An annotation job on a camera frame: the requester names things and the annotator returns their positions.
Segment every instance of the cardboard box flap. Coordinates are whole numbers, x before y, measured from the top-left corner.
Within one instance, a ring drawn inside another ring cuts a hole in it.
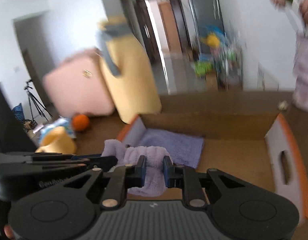
[[[282,114],[265,136],[276,193],[298,208],[300,223],[308,218],[308,179],[295,138]]]
[[[143,124],[142,119],[137,115],[131,124],[127,124],[121,133],[118,135],[117,139],[132,147],[136,147],[137,143],[140,141],[146,128]]]
[[[204,136],[209,139],[259,140],[275,121],[278,113],[267,114],[142,114],[147,128]]]

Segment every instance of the pink suitcase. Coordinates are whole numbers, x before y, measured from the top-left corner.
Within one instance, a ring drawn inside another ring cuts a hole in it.
[[[115,110],[101,73],[99,55],[97,49],[79,52],[44,76],[45,90],[61,116],[110,115]]]

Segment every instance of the purple towel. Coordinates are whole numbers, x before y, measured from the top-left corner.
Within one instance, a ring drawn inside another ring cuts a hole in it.
[[[166,190],[163,175],[163,158],[169,156],[162,147],[129,147],[118,140],[106,140],[102,156],[115,156],[117,166],[125,164],[136,165],[141,155],[146,156],[146,177],[144,187],[133,187],[128,190],[133,195],[144,197],[157,197]]]
[[[196,169],[201,157],[204,139],[165,130],[147,129],[138,145],[164,147],[175,164]]]

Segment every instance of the cardboard box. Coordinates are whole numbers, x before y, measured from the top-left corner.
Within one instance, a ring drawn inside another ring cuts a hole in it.
[[[214,113],[145,114],[127,125],[118,140],[137,146],[147,128],[202,136],[205,139],[198,172],[217,168],[292,201],[300,223],[308,218],[308,179],[293,134],[281,114],[230,115]],[[157,198],[181,199],[180,189]]]
[[[227,90],[230,90],[230,91],[243,91],[243,86],[242,84],[239,84],[239,85],[228,85],[228,88]]]

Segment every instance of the wooden door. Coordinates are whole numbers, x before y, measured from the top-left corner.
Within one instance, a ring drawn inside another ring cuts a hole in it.
[[[184,12],[182,8],[181,0],[170,0],[172,10],[174,13],[178,35],[182,47],[182,52],[186,53],[191,48],[190,36],[185,23]]]
[[[165,1],[165,2],[160,2],[158,4],[158,7],[161,12],[162,21],[170,52],[181,54],[182,48],[172,6],[168,1]]]
[[[147,55],[149,56],[151,63],[154,63],[160,59],[160,55],[145,0],[136,0],[135,10]]]
[[[36,70],[35,70],[35,68],[32,64],[32,60],[30,58],[28,51],[25,50],[24,52],[22,52],[22,55],[23,55],[23,59],[24,59],[25,65],[27,67],[27,70],[29,72],[29,75],[30,75],[31,79],[33,80],[33,84],[35,86],[36,92],[40,96],[40,98],[41,98],[43,104],[45,105],[45,107],[51,105],[52,103],[51,103],[48,95],[46,94],[43,86],[42,86],[41,80],[39,79],[39,77],[36,73]]]

